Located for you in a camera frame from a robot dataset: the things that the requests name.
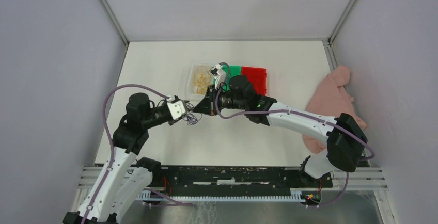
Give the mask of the pink cloth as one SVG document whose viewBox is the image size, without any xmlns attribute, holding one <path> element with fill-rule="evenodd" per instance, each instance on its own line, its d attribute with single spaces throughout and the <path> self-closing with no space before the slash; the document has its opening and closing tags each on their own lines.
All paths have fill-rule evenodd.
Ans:
<svg viewBox="0 0 438 224">
<path fill-rule="evenodd" d="M 349 95 L 345 89 L 345 85 L 350 81 L 350 76 L 350 68 L 338 66 L 316 87 L 305 111 L 334 117 L 346 113 L 354 118 L 362 130 L 366 129 L 366 122 L 356 114 L 353 107 L 354 97 Z"/>
</svg>

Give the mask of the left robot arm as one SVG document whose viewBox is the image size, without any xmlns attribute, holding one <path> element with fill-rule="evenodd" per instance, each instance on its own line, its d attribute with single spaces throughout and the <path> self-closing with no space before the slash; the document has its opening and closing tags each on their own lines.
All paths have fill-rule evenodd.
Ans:
<svg viewBox="0 0 438 224">
<path fill-rule="evenodd" d="M 63 223 L 120 223 L 139 193 L 162 181 L 161 164 L 149 158 L 136 161 L 149 138 L 149 129 L 183 119 L 187 101 L 177 96 L 154 105 L 145 93 L 129 97 L 126 114 L 110 136 L 110 152 L 104 168 L 83 203 L 68 212 Z"/>
</svg>

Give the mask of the green plastic bin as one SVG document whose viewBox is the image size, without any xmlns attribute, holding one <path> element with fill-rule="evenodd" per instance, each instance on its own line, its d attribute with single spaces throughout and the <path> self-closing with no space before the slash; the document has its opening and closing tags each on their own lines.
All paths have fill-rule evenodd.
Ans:
<svg viewBox="0 0 438 224">
<path fill-rule="evenodd" d="M 230 78 L 237 75 L 241 75 L 241 70 L 242 70 L 241 66 L 230 65 L 229 69 L 230 69 L 230 76 L 229 76 Z"/>
</svg>

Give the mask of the red plastic bin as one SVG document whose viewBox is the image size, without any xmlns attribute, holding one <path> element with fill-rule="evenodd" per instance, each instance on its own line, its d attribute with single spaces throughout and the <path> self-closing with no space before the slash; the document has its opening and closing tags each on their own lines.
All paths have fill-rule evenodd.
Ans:
<svg viewBox="0 0 438 224">
<path fill-rule="evenodd" d="M 253 84 L 256 92 L 261 95 L 267 93 L 267 70 L 265 68 L 241 67 L 241 75 Z"/>
</svg>

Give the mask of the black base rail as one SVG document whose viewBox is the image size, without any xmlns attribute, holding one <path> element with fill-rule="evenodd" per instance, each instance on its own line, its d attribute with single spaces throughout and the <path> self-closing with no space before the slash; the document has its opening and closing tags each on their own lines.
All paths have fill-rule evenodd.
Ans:
<svg viewBox="0 0 438 224">
<path fill-rule="evenodd" d="M 333 187 L 330 173 L 312 179 L 298 167 L 163 165 L 150 188 L 172 197 L 276 197 L 294 189 Z"/>
</svg>

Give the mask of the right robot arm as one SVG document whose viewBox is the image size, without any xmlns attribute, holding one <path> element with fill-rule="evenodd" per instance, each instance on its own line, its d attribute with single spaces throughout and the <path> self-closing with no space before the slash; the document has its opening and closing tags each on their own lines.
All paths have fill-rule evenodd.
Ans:
<svg viewBox="0 0 438 224">
<path fill-rule="evenodd" d="M 258 94 L 245 76 L 232 77 L 227 91 L 223 86 L 222 83 L 208 86 L 204 98 L 193 111 L 216 116 L 222 109 L 235 109 L 237 115 L 244 115 L 253 123 L 289 129 L 326 146 L 301 164 L 298 179 L 303 186 L 313 186 L 323 175 L 334 170 L 355 172 L 364 159 L 367 138 L 351 115 L 342 113 L 332 117 L 294 110 L 275 98 Z"/>
</svg>

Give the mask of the clear plastic bin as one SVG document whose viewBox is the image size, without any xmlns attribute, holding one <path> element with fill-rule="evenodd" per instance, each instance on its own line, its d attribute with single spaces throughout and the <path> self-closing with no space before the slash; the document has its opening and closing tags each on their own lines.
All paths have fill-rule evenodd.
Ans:
<svg viewBox="0 0 438 224">
<path fill-rule="evenodd" d="M 185 95 L 190 102 L 196 102 L 203 99 L 207 87 L 214 84 L 214 78 L 209 73 L 211 63 L 193 63 L 187 76 Z"/>
</svg>

